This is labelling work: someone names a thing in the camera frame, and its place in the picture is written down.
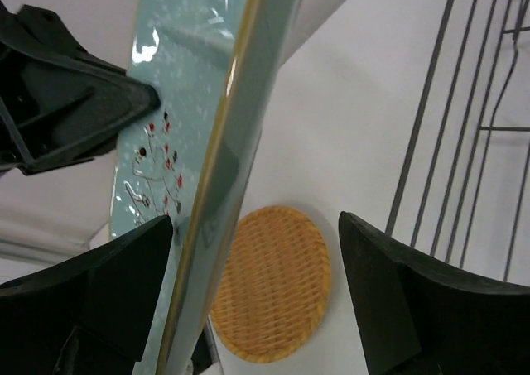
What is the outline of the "light green rectangular plate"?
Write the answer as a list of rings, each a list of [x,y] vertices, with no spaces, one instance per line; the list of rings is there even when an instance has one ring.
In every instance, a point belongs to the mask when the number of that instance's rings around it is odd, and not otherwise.
[[[109,235],[173,237],[136,374],[182,374],[208,319],[301,0],[139,0],[127,74],[160,108],[118,134]]]

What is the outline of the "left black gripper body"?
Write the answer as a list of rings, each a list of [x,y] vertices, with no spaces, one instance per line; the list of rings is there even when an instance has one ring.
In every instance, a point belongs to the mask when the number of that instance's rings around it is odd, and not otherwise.
[[[53,12],[1,9],[1,169],[26,175],[89,160],[86,134],[62,137],[89,102],[84,48]]]

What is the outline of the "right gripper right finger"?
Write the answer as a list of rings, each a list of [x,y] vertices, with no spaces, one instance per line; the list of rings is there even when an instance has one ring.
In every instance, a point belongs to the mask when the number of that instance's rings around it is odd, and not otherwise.
[[[460,270],[349,212],[340,250],[370,374],[527,374],[529,289]]]

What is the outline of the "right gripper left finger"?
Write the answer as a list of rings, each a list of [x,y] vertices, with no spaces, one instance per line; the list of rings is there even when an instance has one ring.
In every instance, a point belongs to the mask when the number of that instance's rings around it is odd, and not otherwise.
[[[170,253],[158,216],[1,285],[3,374],[130,374],[147,345]]]

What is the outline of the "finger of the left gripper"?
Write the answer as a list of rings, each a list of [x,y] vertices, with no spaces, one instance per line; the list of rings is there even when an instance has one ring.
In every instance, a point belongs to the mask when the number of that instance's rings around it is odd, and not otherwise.
[[[7,167],[25,175],[92,160],[119,131],[158,109],[156,90],[80,61],[52,65],[7,53]]]

